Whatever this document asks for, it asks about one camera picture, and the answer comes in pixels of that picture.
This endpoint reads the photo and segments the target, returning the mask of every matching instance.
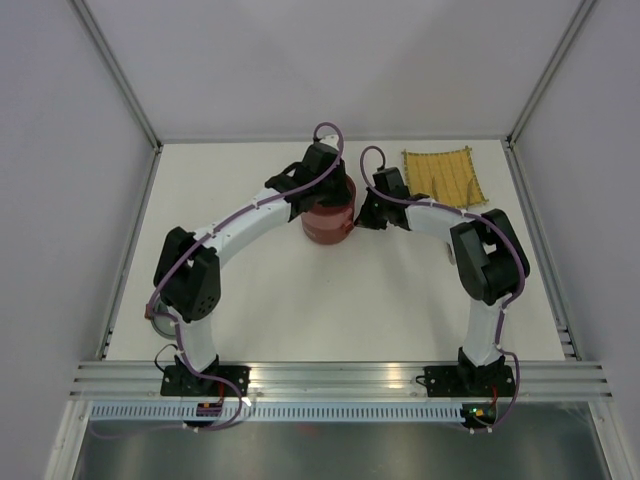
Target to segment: gray wall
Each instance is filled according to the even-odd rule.
[[[573,310],[640,451],[640,2],[600,2],[518,142]]]
[[[0,465],[32,479],[102,333],[151,148],[66,2],[1,2],[0,65]]]
[[[158,135],[506,134],[579,0],[88,0]]]

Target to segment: yellow cloth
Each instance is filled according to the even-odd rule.
[[[446,153],[402,152],[409,190],[456,208],[486,203],[471,161],[471,149]]]

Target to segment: table top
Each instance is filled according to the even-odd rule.
[[[358,159],[372,142],[347,141],[343,158],[357,187]],[[489,203],[504,210],[531,263],[523,295],[512,306],[503,346],[522,360],[564,355],[507,161],[498,140],[375,142],[388,166],[402,150],[446,152],[469,146]],[[248,203],[266,179],[302,159],[307,142],[165,145],[117,314],[107,359],[151,360],[167,343],[145,320],[144,305],[164,238],[177,225],[193,230]],[[375,152],[368,162],[379,164]],[[224,361],[450,361],[469,319],[469,297],[445,244],[389,227],[356,228],[322,246],[300,220],[277,228],[223,269],[212,335]],[[169,358],[166,351],[161,358]]]

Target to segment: vent grille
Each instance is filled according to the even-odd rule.
[[[235,413],[235,402],[222,408],[220,420]],[[243,407],[240,419],[257,422],[453,422],[463,419],[459,403],[262,403]],[[195,421],[197,403],[185,402],[94,402],[92,420]]]

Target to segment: gray floor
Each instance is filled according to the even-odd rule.
[[[149,428],[100,422],[100,433]],[[85,438],[79,479],[608,479],[585,407],[520,405],[490,435],[435,424],[245,423]]]

